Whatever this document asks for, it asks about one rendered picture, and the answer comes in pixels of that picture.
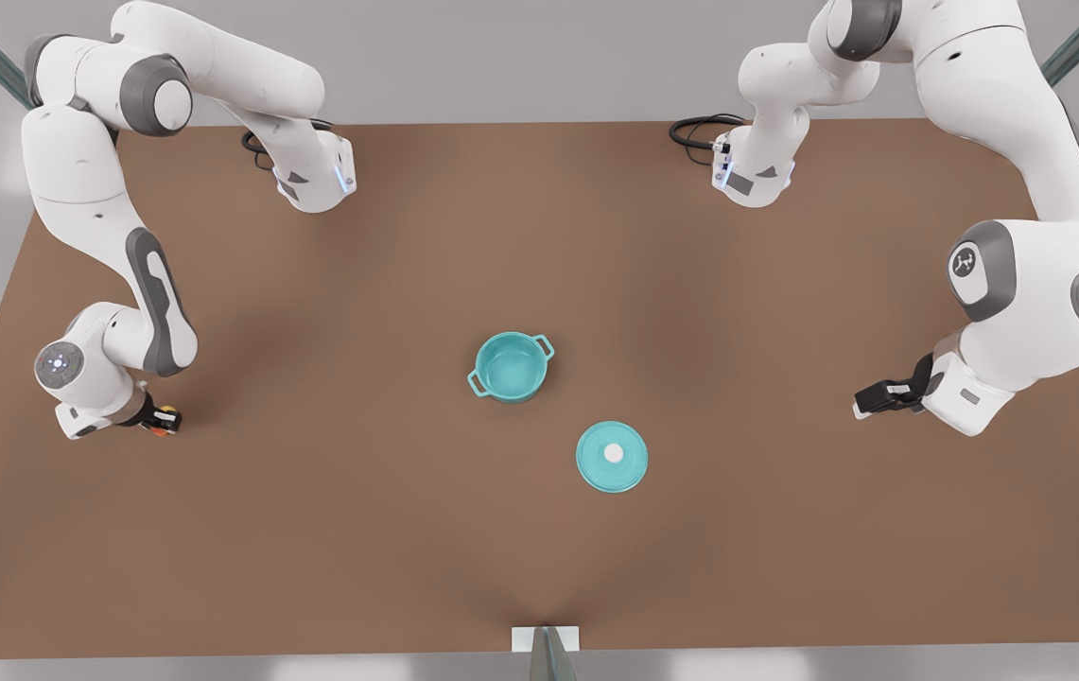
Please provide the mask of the teal lid with white knob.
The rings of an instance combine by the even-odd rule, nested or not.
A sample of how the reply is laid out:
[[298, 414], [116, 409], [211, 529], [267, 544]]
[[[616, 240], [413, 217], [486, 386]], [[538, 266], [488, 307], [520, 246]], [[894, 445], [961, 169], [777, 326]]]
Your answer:
[[618, 421], [592, 424], [575, 448], [583, 479], [605, 493], [622, 493], [642, 482], [648, 469], [648, 446], [638, 432]]

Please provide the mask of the silver frame post with foot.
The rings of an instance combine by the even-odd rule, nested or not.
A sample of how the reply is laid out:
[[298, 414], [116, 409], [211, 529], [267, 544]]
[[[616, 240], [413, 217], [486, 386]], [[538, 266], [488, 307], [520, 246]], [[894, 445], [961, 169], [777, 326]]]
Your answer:
[[578, 681], [569, 652], [581, 651], [578, 626], [515, 626], [513, 654], [530, 655], [528, 681]]

